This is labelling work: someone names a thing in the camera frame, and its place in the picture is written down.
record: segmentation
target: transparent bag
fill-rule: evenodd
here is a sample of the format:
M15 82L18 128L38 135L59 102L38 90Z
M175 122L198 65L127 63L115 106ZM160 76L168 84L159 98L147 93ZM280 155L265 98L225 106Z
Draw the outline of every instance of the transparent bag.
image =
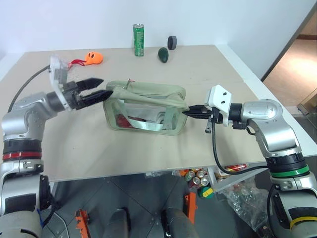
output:
M106 90L113 94L104 101L109 126L116 130L178 134L189 110L186 91L175 85L112 81Z
M268 191L256 187L255 177L248 178L221 191L228 204L260 237L273 238L267 225Z

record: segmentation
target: yellow ring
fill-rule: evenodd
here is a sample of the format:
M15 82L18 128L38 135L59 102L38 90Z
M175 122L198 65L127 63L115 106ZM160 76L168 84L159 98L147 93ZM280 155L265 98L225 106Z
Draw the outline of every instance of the yellow ring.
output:
M292 230L293 226L298 223L298 222L303 222L303 221L316 221L317 222L317 217L299 217L294 219L291 224L289 225L289 228Z

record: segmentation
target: red ring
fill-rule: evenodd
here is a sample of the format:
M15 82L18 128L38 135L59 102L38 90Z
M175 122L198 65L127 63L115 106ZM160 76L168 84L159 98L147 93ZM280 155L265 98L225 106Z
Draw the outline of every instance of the red ring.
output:
M41 152L35 152L35 151L26 151L26 152L13 152L13 153L7 153L2 156L3 160L7 159L13 159L18 157L42 157Z

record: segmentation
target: dark green egg-shaped object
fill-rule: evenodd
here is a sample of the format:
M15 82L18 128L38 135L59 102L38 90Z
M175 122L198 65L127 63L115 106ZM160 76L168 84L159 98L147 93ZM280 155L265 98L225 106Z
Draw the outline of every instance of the dark green egg-shaped object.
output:
M162 61L163 63L166 63L168 60L168 51L167 48L162 47L158 50L158 58L160 61Z

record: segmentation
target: wooden tabletop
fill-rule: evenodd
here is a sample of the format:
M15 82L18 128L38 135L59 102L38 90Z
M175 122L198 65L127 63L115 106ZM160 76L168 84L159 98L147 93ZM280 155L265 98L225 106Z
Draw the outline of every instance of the wooden tabletop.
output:
M207 91L217 84L232 93L233 102L257 99L213 45L177 47L169 51L165 64L159 61L158 50L158 47L146 48L143 57L136 57L129 48L95 49L104 55L104 62L74 66L68 81L98 77L105 80L100 88L105 88L106 82L129 78L137 82L180 85L186 89L188 106L202 104ZM88 51L91 50L25 53L0 82L0 117L6 113L19 87L49 63L51 54L72 61L84 59ZM35 78L20 98L41 91L52 91L47 72ZM215 165L211 135L205 133L206 124L207 120L188 118L179 135L166 136L110 129L101 103L62 112L46 123L42 143L44 174L50 181L61 181ZM255 138L245 130L217 125L216 138L223 164L264 160Z

